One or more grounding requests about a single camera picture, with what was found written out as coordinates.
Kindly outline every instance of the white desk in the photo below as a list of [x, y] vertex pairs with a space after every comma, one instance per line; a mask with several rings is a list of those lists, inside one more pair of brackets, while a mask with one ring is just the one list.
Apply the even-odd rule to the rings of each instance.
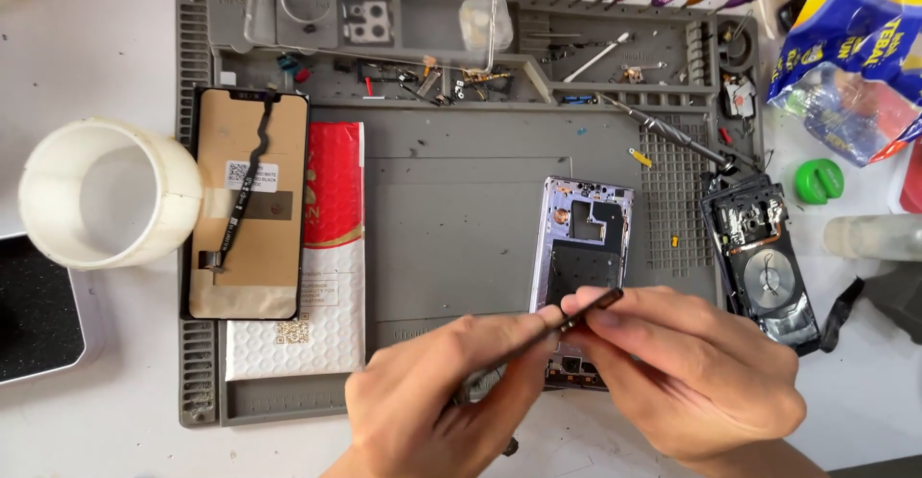
[[[171, 134], [175, 108], [173, 0], [19, 0], [0, 5], [0, 233], [18, 231], [15, 182], [35, 143], [59, 125], [106, 115]], [[763, 61], [774, 61], [766, 44]], [[771, 113], [770, 172], [789, 182], [799, 161], [828, 156]], [[890, 163], [847, 169], [846, 198], [807, 213], [792, 234], [819, 319], [858, 264], [811, 248], [824, 217], [886, 212]], [[875, 269], [864, 264], [863, 273]], [[837, 275], [824, 278], [823, 275]], [[176, 267], [93, 274], [108, 346], [97, 363], [0, 390], [3, 476], [317, 476], [350, 443], [346, 417], [186, 430], [177, 422]], [[810, 415], [792, 442], [826, 469], [922, 449], [922, 351], [860, 306], [831, 355], [802, 360]], [[487, 476], [689, 475], [659, 457], [604, 394], [544, 394], [516, 432], [513, 458]]]

